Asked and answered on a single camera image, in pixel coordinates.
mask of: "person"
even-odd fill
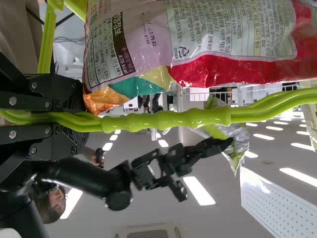
[[[104,165],[105,160],[102,158],[97,162],[95,151],[89,147],[84,147],[83,156],[93,165]],[[41,163],[32,163],[33,169],[41,170]],[[65,188],[61,185],[54,183],[38,181],[34,186],[35,194],[31,195],[35,205],[40,213],[44,224],[54,223],[60,219],[66,209],[66,192]]]
[[[34,203],[38,209],[44,224],[50,224],[60,219],[66,209],[66,192],[63,186],[53,183],[42,183],[47,186],[47,190],[34,198]]]

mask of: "black metal bracket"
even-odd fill
[[[0,109],[48,112],[52,102],[48,98],[0,91]]]

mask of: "ceiling light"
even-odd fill
[[[283,121],[291,121],[292,119],[290,119],[290,118],[280,118],[280,120],[283,120]]]
[[[253,126],[253,127],[258,126],[258,124],[254,124],[254,123],[246,123],[246,125]]]
[[[274,124],[278,124],[278,125],[288,125],[287,122],[282,122],[282,121],[275,121]]]
[[[69,191],[69,193],[67,194],[66,209],[64,213],[62,214],[62,216],[60,217],[61,219],[68,218],[69,214],[72,212],[77,202],[79,201],[81,195],[83,195],[83,192],[75,188],[72,188]]]
[[[267,126],[266,129],[269,129],[269,130],[283,130],[283,128],[274,127],[274,126]]]
[[[268,136],[268,135],[262,135],[262,134],[253,134],[253,136],[264,139],[264,140],[274,140],[274,137]]]
[[[103,146],[103,150],[105,151],[108,151],[111,149],[113,143],[106,143],[104,146]]]
[[[257,154],[252,153],[251,151],[246,151],[244,155],[247,156],[247,157],[249,157],[249,158],[251,158],[251,159],[254,159],[254,158],[257,158],[257,157],[258,157]]]
[[[159,140],[158,142],[161,147],[168,147],[168,143],[165,140]]]
[[[297,131],[296,133],[300,135],[309,135],[307,131]]]
[[[295,147],[298,147],[298,148],[314,151],[314,148],[312,146],[310,146],[310,145],[304,145],[304,144],[301,144],[301,143],[292,143],[291,145],[295,146]]]
[[[110,140],[116,140],[118,138],[118,135],[112,135],[111,137],[110,137]]]
[[[310,185],[317,187],[317,179],[316,178],[313,178],[309,175],[303,174],[303,173],[298,172],[298,171],[291,169],[291,168],[281,168],[279,170],[283,173],[286,173],[287,175],[290,175],[296,179],[299,179],[303,182],[309,183]]]
[[[216,202],[202,186],[202,184],[196,179],[196,177],[185,177],[184,181],[192,192],[197,202],[201,206],[214,205]]]

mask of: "screw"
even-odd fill
[[[10,97],[10,99],[9,99],[9,103],[10,103],[12,106],[14,106],[14,105],[16,104],[16,101],[17,101],[16,97]]]
[[[32,83],[32,88],[33,88],[33,89],[36,89],[37,87],[38,87],[38,83],[34,81],[34,82]]]
[[[35,154],[36,151],[37,151],[36,147],[33,147],[32,150],[31,150],[31,153],[32,153],[32,154]]]
[[[15,131],[15,130],[12,130],[12,131],[10,132],[10,134],[9,134],[9,137],[10,137],[11,139],[14,139],[14,138],[16,137],[16,131]]]
[[[60,128],[60,126],[56,127],[55,132],[56,132],[56,134],[60,134],[60,133],[61,133],[61,128]]]
[[[75,153],[76,153],[76,147],[75,147],[75,146],[73,146],[73,147],[71,148],[71,153],[72,153],[72,154],[75,154]]]

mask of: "black cable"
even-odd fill
[[[62,24],[63,22],[67,21],[69,18],[71,18],[73,15],[75,15],[74,12],[72,12],[71,14],[69,14],[68,16],[64,17],[62,20],[60,20],[58,23],[56,23],[56,27],[58,27],[60,24]]]
[[[41,20],[41,18],[39,18],[36,14],[34,14],[34,12],[32,12],[30,9],[28,9],[26,7],[26,11],[31,14],[35,19],[37,19],[42,25],[44,25],[44,21]]]

